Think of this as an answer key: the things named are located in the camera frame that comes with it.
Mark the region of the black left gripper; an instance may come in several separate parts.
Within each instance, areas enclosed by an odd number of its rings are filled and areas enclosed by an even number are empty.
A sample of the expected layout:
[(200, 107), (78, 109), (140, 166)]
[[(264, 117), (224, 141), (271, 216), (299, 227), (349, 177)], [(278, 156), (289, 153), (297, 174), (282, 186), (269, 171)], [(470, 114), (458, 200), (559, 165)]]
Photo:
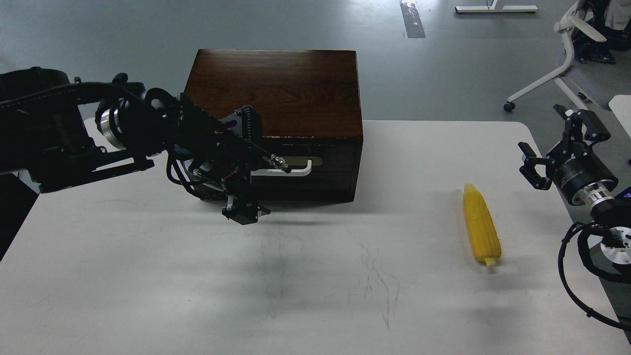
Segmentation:
[(171, 182), (201, 200), (227, 198), (221, 214), (255, 224), (270, 209), (258, 204), (251, 174), (270, 162), (252, 106), (218, 120), (185, 95), (171, 97)]

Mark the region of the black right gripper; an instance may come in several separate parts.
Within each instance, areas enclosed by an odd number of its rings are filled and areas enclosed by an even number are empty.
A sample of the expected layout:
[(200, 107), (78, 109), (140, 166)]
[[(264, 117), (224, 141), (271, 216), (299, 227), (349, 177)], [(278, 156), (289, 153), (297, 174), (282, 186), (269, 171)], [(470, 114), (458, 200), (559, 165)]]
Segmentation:
[[(519, 172), (533, 188), (548, 190), (553, 183), (568, 204), (584, 205), (579, 195), (587, 186), (601, 184), (611, 191), (618, 185), (618, 179), (593, 153), (593, 146), (611, 139), (611, 133), (591, 110), (574, 111), (560, 104), (555, 104), (554, 110), (565, 121), (565, 128), (561, 141), (554, 146), (552, 159), (539, 157), (528, 143), (519, 142), (518, 148), (524, 155)], [(554, 163), (552, 180), (535, 168)]]

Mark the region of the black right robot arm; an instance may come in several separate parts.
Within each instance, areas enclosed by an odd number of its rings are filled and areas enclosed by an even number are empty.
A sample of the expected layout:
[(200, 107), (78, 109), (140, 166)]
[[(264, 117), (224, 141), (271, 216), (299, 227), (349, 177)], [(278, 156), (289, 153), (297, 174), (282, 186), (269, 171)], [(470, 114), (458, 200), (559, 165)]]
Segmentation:
[[(548, 190), (554, 185), (568, 204), (589, 208), (592, 222), (582, 225), (577, 241), (584, 267), (604, 280), (629, 284), (630, 200), (613, 196), (618, 179), (593, 151), (595, 144), (610, 139), (610, 132), (593, 111), (571, 110), (560, 104), (554, 110), (565, 123), (561, 141), (544, 157), (528, 143), (519, 143), (524, 155), (519, 172), (533, 188)], [(602, 254), (617, 269), (615, 273), (594, 265), (589, 236), (600, 236)]]

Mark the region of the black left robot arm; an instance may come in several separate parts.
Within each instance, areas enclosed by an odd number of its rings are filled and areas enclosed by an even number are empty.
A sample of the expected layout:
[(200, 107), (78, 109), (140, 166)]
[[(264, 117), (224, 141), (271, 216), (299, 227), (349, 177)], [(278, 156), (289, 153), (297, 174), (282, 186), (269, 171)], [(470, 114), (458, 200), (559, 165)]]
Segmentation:
[(110, 83), (70, 82), (33, 67), (1, 75), (1, 173), (28, 171), (41, 193), (153, 167), (201, 200), (227, 198), (222, 214), (242, 225), (270, 211), (259, 205), (251, 173), (284, 158), (261, 147), (261, 117), (244, 106), (219, 120), (185, 94), (146, 90), (125, 73)]

